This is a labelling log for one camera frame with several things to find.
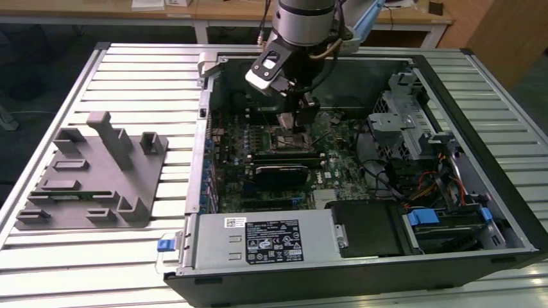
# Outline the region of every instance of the blue tab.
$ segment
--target blue tab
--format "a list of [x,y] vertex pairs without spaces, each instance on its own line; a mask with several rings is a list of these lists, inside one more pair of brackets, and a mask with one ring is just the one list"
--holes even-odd
[[160,239],[158,241],[158,252],[175,252],[175,239]]
[[434,209],[414,210],[419,219],[419,224],[439,223],[436,211]]
[[438,214],[434,209],[414,210],[408,214],[408,219],[412,226],[439,223]]
[[411,226],[419,225],[419,219],[418,219],[418,216],[414,213],[408,214],[408,219],[410,219]]
[[482,208],[482,215],[483,215],[483,218],[486,219],[486,221],[494,220],[494,214],[491,214],[491,211],[487,207]]

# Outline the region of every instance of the aluminum extrusion table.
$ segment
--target aluminum extrusion table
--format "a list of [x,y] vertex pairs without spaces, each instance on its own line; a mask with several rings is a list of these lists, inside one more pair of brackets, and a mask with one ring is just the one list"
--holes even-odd
[[[255,46],[112,44],[95,50],[0,210],[2,307],[187,307],[163,282],[178,253],[158,260],[156,243],[184,225],[184,201],[200,102],[203,51],[258,52]],[[472,55],[459,50],[362,49],[423,54],[539,219],[548,223],[548,138]],[[143,229],[19,231],[16,214],[52,158],[60,127],[86,135],[88,112],[107,110],[130,135],[170,138],[154,221]],[[263,304],[260,307],[546,307],[548,266],[495,273],[455,289]]]

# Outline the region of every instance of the warning label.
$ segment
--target warning label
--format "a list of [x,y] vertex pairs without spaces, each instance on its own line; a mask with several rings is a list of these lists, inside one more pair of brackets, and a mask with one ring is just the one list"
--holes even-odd
[[246,260],[250,264],[304,261],[299,220],[246,223]]

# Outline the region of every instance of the floor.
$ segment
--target floor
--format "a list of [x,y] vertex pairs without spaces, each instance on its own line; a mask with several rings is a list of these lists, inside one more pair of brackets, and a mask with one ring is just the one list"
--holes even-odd
[[[76,36],[70,26],[43,26],[47,40],[54,49],[55,59],[38,64],[38,74],[47,86],[44,94],[30,101],[15,101],[0,91],[0,102],[10,112],[40,111],[40,113],[14,114],[20,128],[16,132],[0,130],[0,183],[15,182],[19,178],[42,136],[62,106],[68,91],[88,60],[95,44],[108,42],[163,42],[195,43],[191,27],[136,27],[87,26],[84,35]],[[250,28],[210,28],[212,44],[254,44],[256,30]],[[0,36],[0,90],[3,80],[14,79],[10,73],[3,76],[3,64],[18,58],[19,53]],[[543,56],[511,92],[534,120],[548,132],[548,56]],[[11,186],[0,184],[0,204],[11,191]]]

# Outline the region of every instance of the black cable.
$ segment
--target black cable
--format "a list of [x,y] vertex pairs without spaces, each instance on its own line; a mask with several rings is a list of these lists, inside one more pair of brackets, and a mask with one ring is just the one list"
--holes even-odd
[[388,11],[391,12],[391,31],[394,30],[394,16],[392,16],[392,9],[390,6],[384,5],[386,8],[388,8]]
[[[339,13],[339,38],[343,39],[343,37],[344,37],[344,28],[346,28],[346,20],[344,20],[344,12],[343,12],[343,0],[336,0],[336,11]],[[335,65],[336,65],[336,61],[339,59],[340,49],[342,48],[339,47],[336,49],[336,51],[334,52],[332,64],[331,64],[328,70],[324,71],[324,74],[322,75],[319,80],[315,83],[312,83],[312,85],[310,87],[306,87],[304,89],[300,89],[300,90],[291,89],[288,91],[290,94],[303,95],[304,93],[312,92],[324,83],[327,77],[330,77],[330,75],[332,74],[332,72],[335,70]]]
[[339,38],[343,39],[344,38],[344,27],[346,27],[343,0],[336,0],[336,10],[339,11]]
[[335,54],[334,54],[332,64],[331,64],[328,70],[324,71],[324,74],[322,75],[320,79],[310,87],[306,87],[300,90],[290,90],[288,93],[295,94],[295,95],[302,95],[302,94],[306,94],[308,92],[312,92],[324,83],[327,77],[330,77],[330,75],[332,74],[332,72],[335,70],[335,65],[336,65],[338,59],[339,59],[339,48],[338,48],[338,50],[335,51]]
[[263,19],[259,24],[259,31],[262,32],[264,30],[264,24],[267,23],[267,14],[268,14],[268,9],[271,7],[271,2],[272,0],[264,0],[264,13],[263,13]]
[[318,141],[323,140],[323,138],[326,138],[328,136],[328,134],[331,134],[332,131],[330,130],[324,135],[319,136],[318,139],[315,141],[312,141],[312,143],[310,144],[311,146],[318,143]]

